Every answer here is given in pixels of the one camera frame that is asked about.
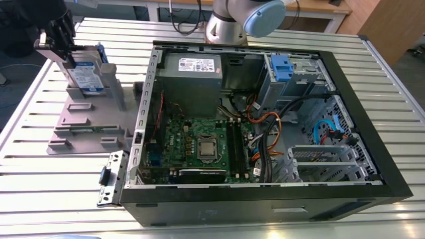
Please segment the blue hard drive label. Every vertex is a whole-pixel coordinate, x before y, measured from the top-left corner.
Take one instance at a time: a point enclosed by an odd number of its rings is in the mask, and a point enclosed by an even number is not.
[[[100,92],[104,89],[99,75],[95,74],[95,64],[89,61],[76,62],[75,69],[68,72],[77,84],[79,88],[87,92]]]

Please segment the connector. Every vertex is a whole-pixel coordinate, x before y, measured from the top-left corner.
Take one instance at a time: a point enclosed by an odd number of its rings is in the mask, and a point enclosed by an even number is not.
[[[342,139],[344,134],[338,130],[336,130],[336,131],[328,130],[328,137],[334,138],[334,139]]]

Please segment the motherboard chip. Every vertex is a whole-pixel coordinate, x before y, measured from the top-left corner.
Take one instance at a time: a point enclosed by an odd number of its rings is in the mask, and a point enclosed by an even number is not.
[[[213,142],[201,142],[200,143],[200,155],[201,156],[213,156],[215,155],[215,143]]]

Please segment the red cable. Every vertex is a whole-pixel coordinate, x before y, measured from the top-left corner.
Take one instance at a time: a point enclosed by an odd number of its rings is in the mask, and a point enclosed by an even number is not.
[[[160,112],[159,112],[159,116],[157,116],[157,121],[155,123],[155,130],[153,130],[153,134],[151,137],[151,140],[155,138],[155,135],[157,133],[157,129],[159,129],[159,124],[160,124],[160,119],[161,119],[161,113],[163,113],[163,106],[164,106],[164,91],[161,91],[161,106],[160,106]]]

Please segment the white table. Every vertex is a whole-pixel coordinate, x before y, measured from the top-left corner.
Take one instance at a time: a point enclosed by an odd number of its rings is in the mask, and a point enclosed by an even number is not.
[[[143,81],[152,40],[181,37],[169,23],[87,18],[76,44],[101,41],[123,85]],[[67,98],[67,80],[47,61],[0,135],[0,237],[97,235],[103,239],[425,238],[424,111],[373,46],[356,36],[277,31],[249,44],[332,51],[414,196],[337,222],[144,229],[121,208],[96,208],[107,154],[49,156],[47,142]]]
[[[144,6],[148,8],[148,14],[149,14],[149,20],[151,21],[160,21],[160,7],[168,8],[169,4],[168,2],[157,2],[157,1],[149,1],[149,0],[99,0],[100,4],[111,4],[111,5],[128,5],[128,6]],[[197,4],[192,3],[173,3],[173,8],[176,9],[199,9]],[[203,5],[203,10],[212,11],[213,7],[212,5]],[[344,18],[349,14],[344,10],[336,10],[329,13],[322,12],[300,12],[300,17],[305,18],[321,18],[321,19],[329,19],[329,23],[325,28],[325,33],[336,33],[340,25],[344,21]],[[288,11],[286,16],[296,16],[294,11]]]

